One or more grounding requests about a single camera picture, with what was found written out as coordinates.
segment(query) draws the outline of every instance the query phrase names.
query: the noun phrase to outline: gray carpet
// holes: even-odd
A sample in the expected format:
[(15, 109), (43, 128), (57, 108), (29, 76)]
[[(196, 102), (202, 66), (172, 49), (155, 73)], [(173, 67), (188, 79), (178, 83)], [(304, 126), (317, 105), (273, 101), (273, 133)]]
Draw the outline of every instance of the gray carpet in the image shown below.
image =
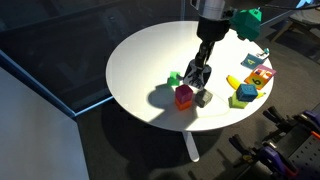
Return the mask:
[(274, 105), (283, 115), (312, 109), (320, 102), (320, 65), (309, 56), (319, 45), (297, 32), (287, 32), (276, 43), (256, 41), (270, 49), (277, 70), (266, 103), (247, 119), (207, 132), (194, 133), (200, 161), (191, 162), (180, 133), (151, 127), (108, 102), (78, 118), (91, 180), (212, 180), (234, 179), (244, 169), (233, 168), (240, 154), (228, 138), (239, 134), (247, 145), (259, 145), (275, 130), (262, 111)]

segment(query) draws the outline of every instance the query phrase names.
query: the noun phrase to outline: pink block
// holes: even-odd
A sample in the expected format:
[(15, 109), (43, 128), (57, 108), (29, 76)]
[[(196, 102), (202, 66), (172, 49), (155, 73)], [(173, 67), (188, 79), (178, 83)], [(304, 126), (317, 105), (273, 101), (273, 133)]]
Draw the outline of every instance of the pink block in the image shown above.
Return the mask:
[(261, 69), (261, 70), (269, 71), (272, 74), (272, 76), (274, 76), (277, 73), (276, 70), (270, 69), (270, 68), (268, 68), (268, 67), (266, 67), (266, 66), (264, 66), (262, 64), (259, 64), (255, 69)]
[(175, 95), (177, 100), (183, 104), (192, 99), (193, 91), (188, 85), (183, 84), (176, 88)]

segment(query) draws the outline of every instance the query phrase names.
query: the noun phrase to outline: purple block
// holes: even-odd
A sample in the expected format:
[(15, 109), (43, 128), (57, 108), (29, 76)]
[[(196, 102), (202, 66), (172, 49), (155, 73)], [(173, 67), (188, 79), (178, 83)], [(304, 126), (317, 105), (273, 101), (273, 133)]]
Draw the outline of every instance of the purple block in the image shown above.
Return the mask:
[(192, 99), (193, 91), (188, 85), (183, 84), (176, 88), (175, 94), (180, 104), (183, 104)]

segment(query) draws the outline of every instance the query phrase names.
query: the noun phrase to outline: toy block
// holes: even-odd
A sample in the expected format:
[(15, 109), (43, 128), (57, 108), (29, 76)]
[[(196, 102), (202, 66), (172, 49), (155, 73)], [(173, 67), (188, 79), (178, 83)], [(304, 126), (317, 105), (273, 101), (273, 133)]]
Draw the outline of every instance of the toy block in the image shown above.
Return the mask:
[(183, 84), (176, 88), (175, 97), (180, 102), (180, 104), (184, 104), (185, 102), (190, 101), (192, 99), (192, 95), (192, 89), (186, 84)]
[(170, 77), (167, 79), (167, 84), (169, 86), (179, 86), (180, 80), (178, 79), (178, 76), (180, 75), (180, 72), (170, 72)]
[(191, 104), (192, 104), (192, 100), (189, 100), (189, 101), (181, 104), (177, 98), (175, 98), (175, 101), (174, 101), (174, 102), (176, 103), (176, 105), (177, 105), (177, 107), (178, 107), (178, 109), (179, 109), (180, 111), (185, 110), (185, 109), (191, 107)]
[(259, 64), (263, 64), (264, 59), (260, 59), (257, 56), (254, 56), (252, 54), (248, 54), (247, 57), (245, 58), (244, 61), (241, 62), (241, 65), (249, 68), (249, 69), (254, 69), (256, 68)]
[(236, 94), (239, 101), (252, 102), (258, 96), (258, 91), (253, 84), (240, 84)]
[(195, 102), (199, 107), (203, 108), (211, 101), (212, 96), (213, 95), (209, 91), (203, 89), (196, 94)]
[(269, 80), (276, 74), (276, 71), (262, 64), (258, 65), (251, 74), (244, 80), (247, 84), (254, 84), (256, 89), (262, 89)]
[(260, 34), (262, 13), (258, 9), (236, 11), (230, 23), (235, 25), (238, 37), (254, 41)]
[(167, 84), (169, 85), (169, 86), (179, 86), (180, 85), (180, 81), (179, 80), (177, 80), (177, 79), (173, 79), (173, 78), (168, 78), (168, 80), (167, 80)]
[(239, 101), (236, 92), (234, 92), (233, 95), (229, 98), (230, 108), (244, 109), (248, 104), (249, 102)]

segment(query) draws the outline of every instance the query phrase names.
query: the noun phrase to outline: orange block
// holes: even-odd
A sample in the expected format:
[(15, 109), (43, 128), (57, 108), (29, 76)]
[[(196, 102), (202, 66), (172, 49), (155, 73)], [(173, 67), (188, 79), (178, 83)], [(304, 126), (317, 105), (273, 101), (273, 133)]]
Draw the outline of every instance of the orange block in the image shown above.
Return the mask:
[(277, 71), (262, 64), (258, 65), (244, 80), (247, 84), (254, 84), (258, 90), (262, 89)]
[(191, 107), (191, 104), (192, 104), (192, 100), (187, 101), (187, 102), (181, 104), (177, 98), (175, 98), (175, 101), (174, 101), (174, 102), (176, 103), (176, 105), (177, 105), (177, 107), (178, 107), (178, 109), (179, 109), (180, 111), (185, 110), (185, 109)]

